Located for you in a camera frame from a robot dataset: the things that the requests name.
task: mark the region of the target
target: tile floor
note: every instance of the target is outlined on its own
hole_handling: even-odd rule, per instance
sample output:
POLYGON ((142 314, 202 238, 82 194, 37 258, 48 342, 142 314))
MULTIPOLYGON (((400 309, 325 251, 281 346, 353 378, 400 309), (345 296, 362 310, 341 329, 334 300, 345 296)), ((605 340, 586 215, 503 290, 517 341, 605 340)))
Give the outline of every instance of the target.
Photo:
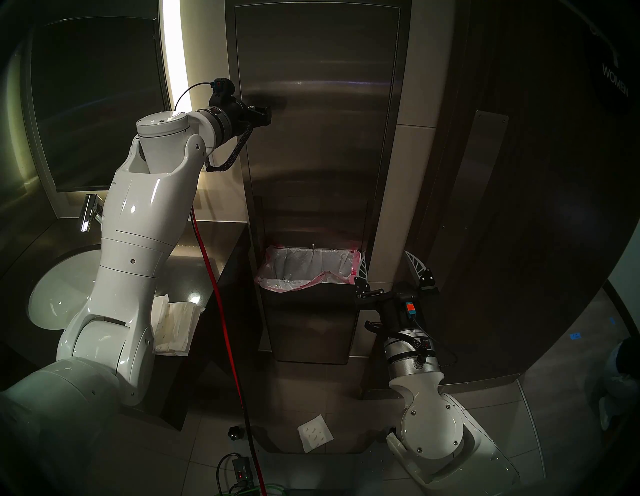
MULTIPOLYGON (((354 468, 360 467, 359 484, 366 480, 371 486, 367 494, 420 494, 384 443, 403 400, 358 400, 364 365, 362 358, 327 366, 279 363, 268 353, 260 355, 257 374, 245 387, 263 471, 277 477, 271 482, 335 493, 355 484, 354 468), (296 427, 319 414, 334 441, 303 454, 296 427)), ((517 383, 455 396, 524 480, 542 478, 535 434, 517 383)), ((92 494, 139 494, 142 488, 159 495, 216 494, 220 458, 232 451, 249 453, 246 442, 227 436, 229 427, 237 424, 243 424, 243 418, 232 390, 215 401, 196 401, 181 432, 119 415, 92 465, 92 494)), ((434 464, 433 470, 446 462, 434 464)), ((221 472, 223 490, 235 483, 230 468, 227 460, 221 472)))
MULTIPOLYGON (((545 469, 551 474, 582 469, 602 444, 593 411, 597 376, 626 332, 606 294, 598 293, 567 335, 521 377, 526 399, 519 382, 454 396, 512 461, 524 483, 540 481, 545 469), (573 332, 581 332, 581 340, 570 340, 573 332)), ((345 366, 288 364, 260 354, 257 373, 245 390, 269 482, 316 488, 314 494, 341 494, 339 488, 365 483, 359 494, 420 494, 384 443, 403 401, 358 400, 364 365, 363 358, 352 358, 345 366), (319 414, 335 439, 303 454, 296 427, 319 414)), ((194 401, 181 432, 118 416, 92 463, 90 493, 216 494, 218 460, 232 451, 248 454, 248 446, 227 436, 230 426, 243 424, 234 391, 218 388, 212 397, 204 390, 194 401)), ((230 468, 227 460, 223 490, 235 483, 230 468)))
POLYGON ((600 374, 611 350, 628 336, 615 306, 600 290, 521 376, 550 479, 578 478, 598 459, 605 445, 598 420, 598 400, 604 394, 600 374), (580 333, 580 339, 571 339, 573 333, 580 333))

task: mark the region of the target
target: pink trash bag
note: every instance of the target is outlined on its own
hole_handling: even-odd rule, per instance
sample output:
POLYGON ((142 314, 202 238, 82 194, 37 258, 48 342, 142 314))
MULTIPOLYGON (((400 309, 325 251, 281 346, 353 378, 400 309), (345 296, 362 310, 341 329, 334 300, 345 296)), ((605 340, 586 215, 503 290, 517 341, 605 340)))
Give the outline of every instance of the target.
POLYGON ((275 292, 297 291, 321 282, 354 284, 359 266, 356 250, 270 246, 255 281, 275 292))

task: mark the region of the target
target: tissue paper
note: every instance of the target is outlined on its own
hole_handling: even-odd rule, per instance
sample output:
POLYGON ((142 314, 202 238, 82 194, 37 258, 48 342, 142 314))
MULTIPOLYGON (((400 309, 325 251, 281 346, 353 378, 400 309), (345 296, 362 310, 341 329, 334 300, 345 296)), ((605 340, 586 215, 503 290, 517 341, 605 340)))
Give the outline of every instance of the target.
POLYGON ((168 296, 154 298, 151 309, 154 349, 157 355, 186 356, 204 308, 190 301, 168 301, 168 296))
POLYGON ((329 431, 329 428, 326 426, 322 415, 318 415, 313 420, 298 427, 298 434, 300 434, 302 448, 305 450, 305 453, 329 441, 333 441, 331 431, 329 431))

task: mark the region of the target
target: sink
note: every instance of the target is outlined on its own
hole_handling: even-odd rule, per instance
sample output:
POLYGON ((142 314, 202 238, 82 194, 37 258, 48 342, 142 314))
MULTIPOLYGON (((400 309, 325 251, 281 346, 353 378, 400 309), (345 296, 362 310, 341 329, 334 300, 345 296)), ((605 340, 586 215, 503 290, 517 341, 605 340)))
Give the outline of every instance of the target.
POLYGON ((100 250, 78 253, 55 265, 35 285, 28 314, 38 327, 67 327, 89 298, 98 273, 100 250))

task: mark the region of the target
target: wall-mounted waste receptacle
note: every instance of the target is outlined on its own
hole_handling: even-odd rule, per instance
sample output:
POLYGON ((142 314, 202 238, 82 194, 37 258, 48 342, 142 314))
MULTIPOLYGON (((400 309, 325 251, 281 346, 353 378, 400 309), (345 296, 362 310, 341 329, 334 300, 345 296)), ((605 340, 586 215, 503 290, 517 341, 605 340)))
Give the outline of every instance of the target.
POLYGON ((359 265, 354 250, 267 248, 255 280, 276 360, 347 363, 358 320, 359 265))

